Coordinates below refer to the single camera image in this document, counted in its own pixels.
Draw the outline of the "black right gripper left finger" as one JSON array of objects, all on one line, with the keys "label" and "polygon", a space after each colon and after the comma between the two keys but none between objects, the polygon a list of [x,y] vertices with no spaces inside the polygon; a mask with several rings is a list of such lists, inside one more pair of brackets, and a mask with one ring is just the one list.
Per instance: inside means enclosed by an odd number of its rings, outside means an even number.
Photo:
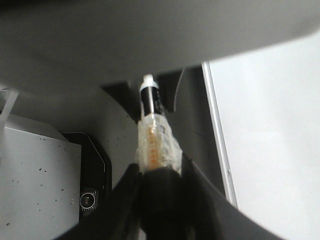
[{"label": "black right gripper left finger", "polygon": [[58,237],[59,240],[137,240],[140,232],[138,164],[131,163],[96,210]]}]

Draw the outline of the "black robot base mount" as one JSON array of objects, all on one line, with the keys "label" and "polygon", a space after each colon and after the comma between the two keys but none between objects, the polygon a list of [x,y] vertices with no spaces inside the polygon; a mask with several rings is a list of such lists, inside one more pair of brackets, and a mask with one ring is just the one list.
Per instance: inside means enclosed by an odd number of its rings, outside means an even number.
[{"label": "black robot base mount", "polygon": [[63,132],[62,135],[81,146],[79,220],[82,220],[112,191],[112,163],[93,135],[85,132]]}]

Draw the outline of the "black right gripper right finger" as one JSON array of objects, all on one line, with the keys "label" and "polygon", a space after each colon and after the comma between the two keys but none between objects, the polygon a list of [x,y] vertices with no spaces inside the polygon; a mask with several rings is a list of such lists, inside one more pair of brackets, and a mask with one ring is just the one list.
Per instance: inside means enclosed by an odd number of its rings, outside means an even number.
[{"label": "black right gripper right finger", "polygon": [[193,240],[280,240],[230,204],[214,184],[182,155],[185,215]]}]

